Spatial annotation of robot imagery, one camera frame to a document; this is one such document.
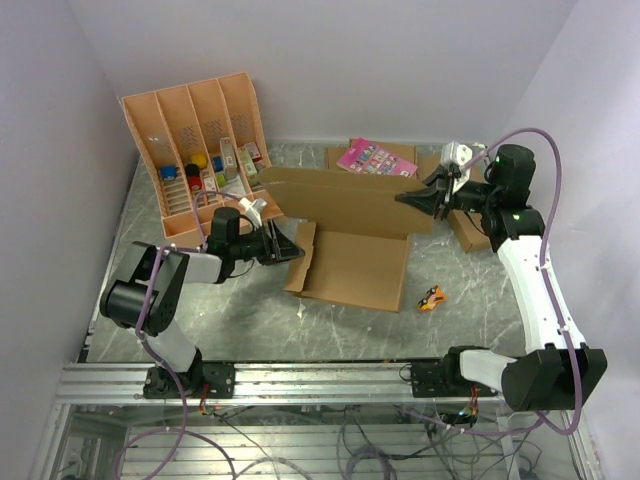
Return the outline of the large cardboard box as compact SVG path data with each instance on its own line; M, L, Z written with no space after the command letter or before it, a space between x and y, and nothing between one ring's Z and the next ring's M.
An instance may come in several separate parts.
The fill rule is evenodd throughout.
M414 234L430 216L396 201L422 189L416 177L269 167L259 180L283 215L298 220L285 291L333 304L397 312Z

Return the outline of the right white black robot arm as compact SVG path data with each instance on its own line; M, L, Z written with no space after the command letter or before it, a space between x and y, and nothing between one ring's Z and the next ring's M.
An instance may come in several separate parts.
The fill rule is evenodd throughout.
M601 349L587 345L560 291L548 248L551 223L529 205L536 163L526 147L503 144L481 181L471 178L474 150L450 142L422 189L398 202L434 218L477 213L514 290L525 354L499 355L481 347L452 347L442 361L442 387L465 394L475 384L500 393L514 411L578 410L607 368Z

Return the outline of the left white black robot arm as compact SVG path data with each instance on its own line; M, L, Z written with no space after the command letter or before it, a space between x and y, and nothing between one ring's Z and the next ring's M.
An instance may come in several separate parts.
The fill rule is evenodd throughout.
M271 266L303 255L274 221L263 222L233 207L215 211L210 234L197 249L132 243L107 281L99 310L118 327L132 331L154 359L144 398L232 397L233 365L204 360L175 319L182 288L222 284L254 264Z

